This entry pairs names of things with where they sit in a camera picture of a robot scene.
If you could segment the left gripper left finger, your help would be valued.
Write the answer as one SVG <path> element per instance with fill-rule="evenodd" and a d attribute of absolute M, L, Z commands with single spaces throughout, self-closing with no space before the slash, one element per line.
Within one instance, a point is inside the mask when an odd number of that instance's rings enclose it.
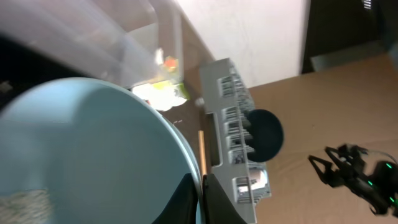
<path fill-rule="evenodd" d="M 198 195 L 191 174 L 185 174 L 152 224 L 196 224 Z"/>

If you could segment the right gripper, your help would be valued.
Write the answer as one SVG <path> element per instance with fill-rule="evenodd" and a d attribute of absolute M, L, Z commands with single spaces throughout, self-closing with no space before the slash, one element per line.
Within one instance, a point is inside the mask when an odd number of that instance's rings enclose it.
<path fill-rule="evenodd" d="M 315 169 L 320 180 L 330 187 L 345 186 L 359 197 L 370 199 L 375 197 L 376 190 L 368 176 L 364 174 L 366 167 L 361 155 L 365 148 L 357 145 L 342 145 L 337 149 L 326 147 L 325 152 L 337 166 L 332 169 L 332 163 L 315 156 L 309 156 L 308 160 Z M 317 164 L 324 166 L 321 170 Z"/>

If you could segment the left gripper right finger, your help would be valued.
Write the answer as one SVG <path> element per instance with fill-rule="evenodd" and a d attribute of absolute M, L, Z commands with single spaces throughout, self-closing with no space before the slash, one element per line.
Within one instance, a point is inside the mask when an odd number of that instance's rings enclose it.
<path fill-rule="evenodd" d="M 214 174 L 203 176 L 203 208 L 208 224 L 246 224 Z"/>

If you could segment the dark blue plate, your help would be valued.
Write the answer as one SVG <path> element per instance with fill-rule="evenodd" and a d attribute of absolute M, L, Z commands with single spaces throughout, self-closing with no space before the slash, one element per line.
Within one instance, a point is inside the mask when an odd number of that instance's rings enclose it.
<path fill-rule="evenodd" d="M 246 144 L 254 149 L 248 153 L 253 162 L 266 162 L 273 159 L 282 149 L 284 130 L 276 115 L 267 110 L 250 111 L 246 119 L 250 122 L 247 131 L 252 139 Z"/>

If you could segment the light blue rice bowl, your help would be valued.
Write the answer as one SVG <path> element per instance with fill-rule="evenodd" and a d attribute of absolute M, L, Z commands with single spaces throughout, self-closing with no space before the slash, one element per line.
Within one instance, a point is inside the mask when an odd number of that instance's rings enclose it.
<path fill-rule="evenodd" d="M 1 111 L 1 194 L 45 189 L 51 223 L 152 223 L 186 176 L 198 194 L 181 132 L 111 83 L 54 80 Z"/>

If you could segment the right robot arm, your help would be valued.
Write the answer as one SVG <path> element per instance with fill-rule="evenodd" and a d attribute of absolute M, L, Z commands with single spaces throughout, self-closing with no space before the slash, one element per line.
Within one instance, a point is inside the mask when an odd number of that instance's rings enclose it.
<path fill-rule="evenodd" d="M 310 155 L 308 160 L 318 177 L 330 187 L 345 186 L 367 201 L 374 215 L 386 215 L 392 210 L 397 216 L 397 161 L 378 161 L 372 174 L 366 175 L 362 155 L 369 150 L 358 145 L 344 144 L 338 148 L 326 147 L 331 161 Z"/>

